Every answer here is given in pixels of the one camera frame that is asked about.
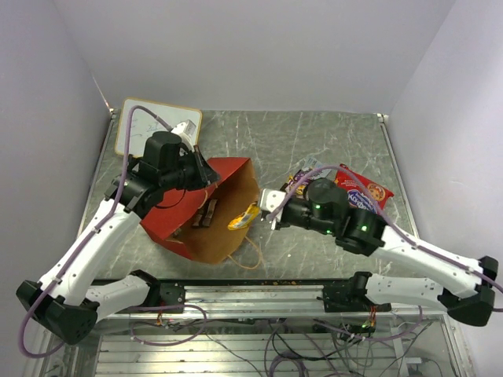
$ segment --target whiteboard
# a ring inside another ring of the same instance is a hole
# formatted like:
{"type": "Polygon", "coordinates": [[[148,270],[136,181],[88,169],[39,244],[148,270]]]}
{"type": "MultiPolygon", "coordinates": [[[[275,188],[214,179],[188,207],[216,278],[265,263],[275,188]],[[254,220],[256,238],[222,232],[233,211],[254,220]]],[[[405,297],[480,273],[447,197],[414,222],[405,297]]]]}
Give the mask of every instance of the whiteboard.
{"type": "MultiPolygon", "coordinates": [[[[123,110],[120,114],[119,131],[117,132],[115,148],[118,155],[124,155],[127,114],[136,104],[145,106],[148,110],[151,110],[164,119],[167,124],[172,127],[175,127],[180,122],[190,119],[192,123],[197,126],[196,140],[199,138],[201,121],[203,119],[201,110],[196,108],[184,108],[173,104],[161,104],[160,102],[140,100],[138,98],[130,97],[126,98],[124,101],[123,110]]],[[[131,123],[129,153],[135,157],[143,156],[143,150],[147,139],[151,137],[154,132],[162,130],[165,130],[165,128],[152,116],[142,110],[136,110],[133,114],[133,122],[131,123]]]]}

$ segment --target gray marble surface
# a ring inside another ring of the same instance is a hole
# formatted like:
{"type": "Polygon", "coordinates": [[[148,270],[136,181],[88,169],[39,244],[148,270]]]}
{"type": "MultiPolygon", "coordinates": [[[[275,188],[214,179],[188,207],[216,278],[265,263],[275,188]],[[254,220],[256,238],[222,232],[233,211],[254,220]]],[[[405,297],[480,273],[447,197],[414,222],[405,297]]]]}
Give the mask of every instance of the gray marble surface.
{"type": "MultiPolygon", "coordinates": [[[[96,211],[112,179],[120,173],[122,157],[114,153],[116,132],[114,125],[98,167],[85,224],[96,211]]],[[[279,189],[309,154],[323,163],[346,163],[395,193],[387,202],[386,211],[399,226],[411,231],[376,115],[205,111],[199,142],[207,159],[250,157],[261,188],[279,189]]],[[[242,269],[229,259],[219,265],[191,262],[153,243],[138,226],[109,255],[97,278],[119,279],[134,269],[142,269],[158,278],[329,278],[349,277],[356,271],[413,276],[405,266],[345,252],[335,246],[331,236],[298,228],[272,231],[268,225],[257,219],[248,233],[263,252],[264,263],[257,270],[242,269]]],[[[246,242],[233,256],[244,265],[254,265],[257,258],[255,250],[246,242]]]]}

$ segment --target table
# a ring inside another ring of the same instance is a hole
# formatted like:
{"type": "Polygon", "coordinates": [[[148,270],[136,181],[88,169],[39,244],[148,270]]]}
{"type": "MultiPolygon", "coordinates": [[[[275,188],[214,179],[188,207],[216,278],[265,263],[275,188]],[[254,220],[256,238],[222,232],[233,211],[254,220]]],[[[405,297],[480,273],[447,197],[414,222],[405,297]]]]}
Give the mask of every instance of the table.
{"type": "MultiPolygon", "coordinates": [[[[108,132],[90,190],[83,225],[94,215],[112,179],[120,174],[122,156],[114,152],[118,112],[108,132]]],[[[250,157],[261,188],[279,189],[289,174],[314,155],[323,163],[345,163],[395,193],[386,211],[399,226],[413,232],[413,220],[400,189],[391,146],[380,117],[340,112],[224,112],[205,111],[200,149],[206,159],[250,157]]],[[[356,271],[392,276],[415,276],[405,266],[353,255],[336,247],[331,236],[304,229],[270,230],[258,219],[249,237],[262,249],[264,263],[245,270],[226,260],[218,265],[192,262],[153,243],[139,225],[104,261],[98,279],[122,279],[142,269],[157,278],[307,279],[350,277],[356,271]]],[[[244,242],[233,255],[254,265],[256,253],[244,242]]]]}

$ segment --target white wall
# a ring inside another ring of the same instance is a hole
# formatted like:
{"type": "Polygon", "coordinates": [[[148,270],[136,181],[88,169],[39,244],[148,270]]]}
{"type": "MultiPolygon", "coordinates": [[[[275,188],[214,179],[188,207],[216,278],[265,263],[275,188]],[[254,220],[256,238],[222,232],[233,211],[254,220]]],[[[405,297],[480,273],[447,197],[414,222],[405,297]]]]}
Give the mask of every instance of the white wall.
{"type": "MultiPolygon", "coordinates": [[[[488,254],[500,262],[502,15],[499,0],[458,0],[390,116],[391,140],[422,237],[458,254],[488,254]]],[[[495,313],[487,327],[465,328],[482,377],[501,370],[502,320],[495,313]]]]}
{"type": "Polygon", "coordinates": [[[75,239],[108,109],[49,0],[0,2],[0,375],[25,359],[15,296],[75,239]]]}
{"type": "Polygon", "coordinates": [[[454,0],[55,0],[111,106],[389,113],[454,0]]]}

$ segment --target candy wrapper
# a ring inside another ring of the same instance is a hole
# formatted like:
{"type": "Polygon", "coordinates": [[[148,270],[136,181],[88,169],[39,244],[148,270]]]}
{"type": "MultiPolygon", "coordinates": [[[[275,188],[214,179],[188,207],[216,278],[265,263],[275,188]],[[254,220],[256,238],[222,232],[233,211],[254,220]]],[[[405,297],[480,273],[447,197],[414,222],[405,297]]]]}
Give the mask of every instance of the candy wrapper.
{"type": "MultiPolygon", "coordinates": [[[[306,157],[302,168],[299,171],[297,171],[295,175],[290,175],[288,177],[288,181],[283,186],[281,186],[280,190],[290,192],[290,189],[300,180],[300,178],[302,178],[304,175],[306,175],[313,169],[323,167],[323,165],[324,165],[323,163],[315,159],[313,156],[306,157]]],[[[306,188],[307,185],[309,185],[315,179],[326,178],[326,176],[329,175],[329,173],[330,169],[322,170],[319,174],[316,174],[313,177],[309,178],[305,185],[301,185],[297,188],[296,195],[298,197],[302,197],[304,189],[306,188]]]]}
{"type": "MultiPolygon", "coordinates": [[[[389,198],[395,196],[395,194],[387,188],[378,185],[376,182],[371,181],[360,174],[356,174],[346,165],[340,164],[340,166],[344,169],[350,170],[360,181],[362,181],[363,185],[365,185],[365,187],[369,190],[370,195],[372,195],[372,197],[378,202],[381,209],[384,209],[384,205],[389,198]]],[[[376,213],[376,208],[373,206],[372,202],[370,202],[369,198],[362,192],[356,182],[349,175],[343,173],[342,171],[337,171],[336,184],[347,191],[347,198],[351,206],[363,208],[376,213]]]]}

